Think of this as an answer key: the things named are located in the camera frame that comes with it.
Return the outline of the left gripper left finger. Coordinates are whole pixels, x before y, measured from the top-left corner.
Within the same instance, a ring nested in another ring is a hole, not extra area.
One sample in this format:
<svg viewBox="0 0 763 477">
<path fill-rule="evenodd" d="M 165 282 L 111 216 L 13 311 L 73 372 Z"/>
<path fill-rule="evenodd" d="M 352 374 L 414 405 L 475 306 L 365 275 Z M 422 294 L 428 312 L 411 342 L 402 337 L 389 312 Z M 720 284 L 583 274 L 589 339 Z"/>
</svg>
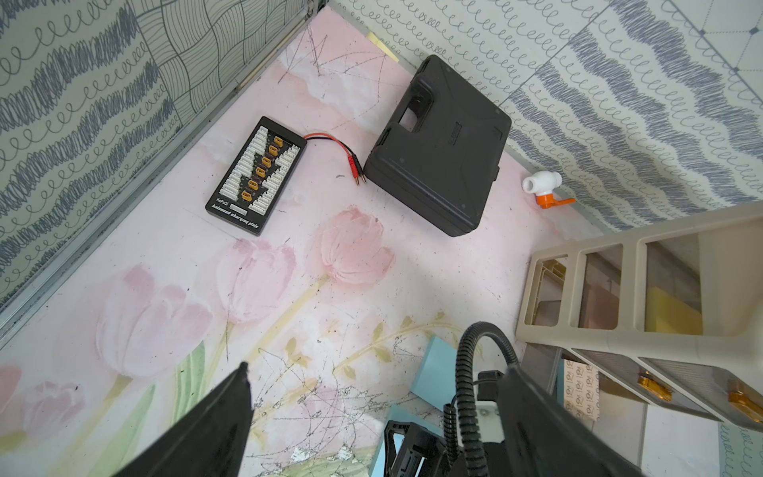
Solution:
<svg viewBox="0 0 763 477">
<path fill-rule="evenodd" d="M 236 476 L 254 416 L 242 362 L 119 476 Z"/>
</svg>

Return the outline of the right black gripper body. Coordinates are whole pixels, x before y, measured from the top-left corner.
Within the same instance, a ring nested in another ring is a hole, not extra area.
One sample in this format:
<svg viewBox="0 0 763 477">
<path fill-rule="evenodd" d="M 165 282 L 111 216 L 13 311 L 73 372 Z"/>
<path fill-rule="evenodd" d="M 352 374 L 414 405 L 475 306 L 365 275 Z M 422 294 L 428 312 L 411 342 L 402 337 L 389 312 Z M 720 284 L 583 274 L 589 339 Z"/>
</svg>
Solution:
<svg viewBox="0 0 763 477">
<path fill-rule="evenodd" d="M 446 439 L 417 423 L 389 421 L 383 434 L 383 476 L 512 476 L 504 442 L 484 443 L 478 421 L 458 425 L 463 445 L 453 462 L 448 460 Z M 480 441 L 486 466 L 471 473 L 470 448 Z"/>
</svg>

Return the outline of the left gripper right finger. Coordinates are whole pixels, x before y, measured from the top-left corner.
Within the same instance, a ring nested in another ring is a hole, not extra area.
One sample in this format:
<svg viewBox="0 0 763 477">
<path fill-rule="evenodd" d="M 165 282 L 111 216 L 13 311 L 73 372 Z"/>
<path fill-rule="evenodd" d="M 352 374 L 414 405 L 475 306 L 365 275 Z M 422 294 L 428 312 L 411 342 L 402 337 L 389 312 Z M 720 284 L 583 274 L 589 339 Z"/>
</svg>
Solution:
<svg viewBox="0 0 763 477">
<path fill-rule="evenodd" d="M 517 366 L 498 383 L 503 476 L 640 476 Z"/>
</svg>

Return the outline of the blue sticky note top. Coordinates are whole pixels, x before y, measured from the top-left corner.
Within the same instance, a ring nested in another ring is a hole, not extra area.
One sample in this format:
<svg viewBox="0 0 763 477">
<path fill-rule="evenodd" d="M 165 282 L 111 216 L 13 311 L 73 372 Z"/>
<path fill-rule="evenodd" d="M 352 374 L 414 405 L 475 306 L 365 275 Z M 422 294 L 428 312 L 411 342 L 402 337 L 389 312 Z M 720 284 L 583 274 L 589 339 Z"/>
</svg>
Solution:
<svg viewBox="0 0 763 477">
<path fill-rule="evenodd" d="M 411 393 L 435 407 L 443 409 L 456 394 L 455 367 L 457 350 L 437 336 L 430 339 Z"/>
</svg>

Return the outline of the pink sticky note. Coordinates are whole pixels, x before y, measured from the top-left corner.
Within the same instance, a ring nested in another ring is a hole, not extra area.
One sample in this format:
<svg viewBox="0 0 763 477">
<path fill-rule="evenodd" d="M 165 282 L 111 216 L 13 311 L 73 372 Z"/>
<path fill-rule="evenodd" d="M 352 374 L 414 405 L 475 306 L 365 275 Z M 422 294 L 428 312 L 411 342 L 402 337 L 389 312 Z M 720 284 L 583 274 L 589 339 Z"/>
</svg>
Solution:
<svg viewBox="0 0 763 477">
<path fill-rule="evenodd" d="M 579 327 L 613 330 L 617 327 L 619 297 L 600 285 L 586 285 L 583 290 Z"/>
</svg>

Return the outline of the yellow sticky note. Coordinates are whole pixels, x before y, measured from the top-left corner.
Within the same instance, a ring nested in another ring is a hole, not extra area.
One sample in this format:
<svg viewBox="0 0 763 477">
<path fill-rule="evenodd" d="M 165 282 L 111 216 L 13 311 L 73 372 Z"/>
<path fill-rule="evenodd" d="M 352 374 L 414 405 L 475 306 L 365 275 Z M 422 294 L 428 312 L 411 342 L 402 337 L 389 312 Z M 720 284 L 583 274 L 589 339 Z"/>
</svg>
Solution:
<svg viewBox="0 0 763 477">
<path fill-rule="evenodd" d="M 703 316 L 661 288 L 647 289 L 645 331 L 664 334 L 703 335 Z"/>
</svg>

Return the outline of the beige desk organizer cabinet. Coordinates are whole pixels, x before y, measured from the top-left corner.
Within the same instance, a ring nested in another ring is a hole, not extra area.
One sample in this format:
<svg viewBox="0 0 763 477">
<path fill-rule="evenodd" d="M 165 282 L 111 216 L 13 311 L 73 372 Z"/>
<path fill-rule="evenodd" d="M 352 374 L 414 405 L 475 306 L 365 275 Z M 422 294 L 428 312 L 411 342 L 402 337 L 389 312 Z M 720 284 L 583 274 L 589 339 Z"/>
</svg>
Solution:
<svg viewBox="0 0 763 477">
<path fill-rule="evenodd" d="M 762 205 L 535 252 L 517 336 L 762 375 Z"/>
</svg>

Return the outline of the grey transparent drawer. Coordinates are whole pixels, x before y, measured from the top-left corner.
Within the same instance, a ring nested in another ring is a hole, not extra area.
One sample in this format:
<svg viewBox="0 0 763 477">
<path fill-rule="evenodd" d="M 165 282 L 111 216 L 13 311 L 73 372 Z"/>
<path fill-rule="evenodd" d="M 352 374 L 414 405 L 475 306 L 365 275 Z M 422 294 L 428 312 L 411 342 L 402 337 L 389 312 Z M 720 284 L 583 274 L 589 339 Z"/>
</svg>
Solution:
<svg viewBox="0 0 763 477">
<path fill-rule="evenodd" d="M 639 357 L 692 401 L 744 429 L 762 429 L 762 224 L 642 242 Z M 703 316 L 703 335 L 645 331 L 647 289 Z"/>
</svg>

